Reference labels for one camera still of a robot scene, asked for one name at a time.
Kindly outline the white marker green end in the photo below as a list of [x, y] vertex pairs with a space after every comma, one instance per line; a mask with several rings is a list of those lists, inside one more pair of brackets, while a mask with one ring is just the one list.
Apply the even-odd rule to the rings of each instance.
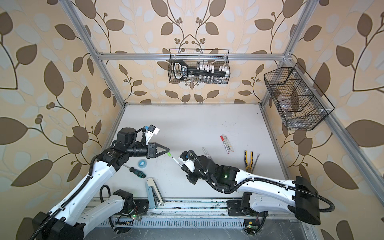
[[183, 166], [183, 163], [181, 163], [178, 159], [176, 159], [175, 157], [171, 156], [171, 158], [180, 166], [182, 167]]

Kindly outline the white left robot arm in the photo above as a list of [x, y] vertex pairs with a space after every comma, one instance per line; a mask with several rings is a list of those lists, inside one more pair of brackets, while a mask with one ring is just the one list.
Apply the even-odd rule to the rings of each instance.
[[139, 130], [123, 128], [112, 145], [93, 157], [88, 174], [62, 201], [49, 212], [38, 213], [32, 221], [31, 240], [82, 240], [90, 231], [115, 214], [135, 217], [138, 207], [133, 194], [117, 190], [92, 210], [85, 212], [96, 193], [101, 194], [106, 182], [131, 157], [155, 159], [168, 153], [169, 148], [151, 143], [159, 128], [150, 125]]

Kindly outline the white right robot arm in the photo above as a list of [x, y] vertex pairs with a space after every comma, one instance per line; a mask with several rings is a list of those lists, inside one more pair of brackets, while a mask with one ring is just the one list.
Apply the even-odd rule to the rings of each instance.
[[175, 161], [193, 185], [203, 180], [221, 194], [241, 192], [245, 215], [285, 212], [304, 223], [318, 226], [321, 213], [335, 210], [332, 201], [319, 195], [309, 181], [300, 176], [295, 180], [265, 178], [235, 167], [220, 166], [206, 156], [197, 156], [192, 150], [184, 151]]

